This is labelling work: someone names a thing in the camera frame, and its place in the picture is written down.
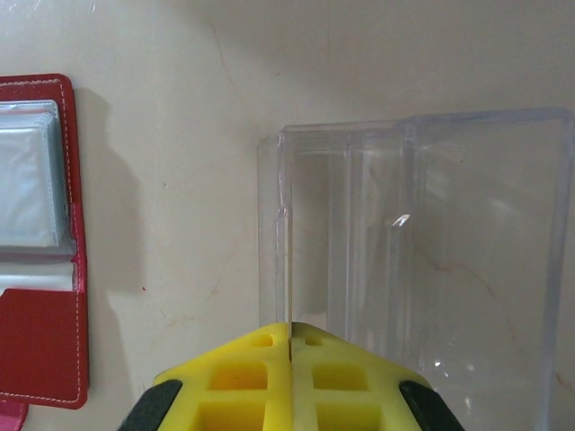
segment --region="transparent plastic container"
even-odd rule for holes
[[[423,374],[468,431],[549,429],[573,117],[293,126],[259,149],[260,318]]]

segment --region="black rubber edge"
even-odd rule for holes
[[[148,389],[118,431],[157,431],[181,387],[181,381],[168,380]]]
[[[422,431],[464,431],[441,396],[416,382],[401,382],[399,389]]]

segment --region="beige surface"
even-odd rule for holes
[[[155,374],[257,326],[265,136],[575,109],[574,20],[569,0],[0,2],[0,74],[61,72],[77,89],[89,241],[90,400],[34,407],[25,429],[115,429]],[[575,341],[562,311],[567,393]]]

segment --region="pink strap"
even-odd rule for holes
[[[0,431],[20,431],[28,414],[28,404],[0,400]]]

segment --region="red leather case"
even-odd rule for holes
[[[63,75],[0,78],[0,101],[34,100],[58,105],[69,227],[77,245],[74,291],[7,289],[0,296],[0,400],[79,409],[88,388],[88,325],[74,90]]]

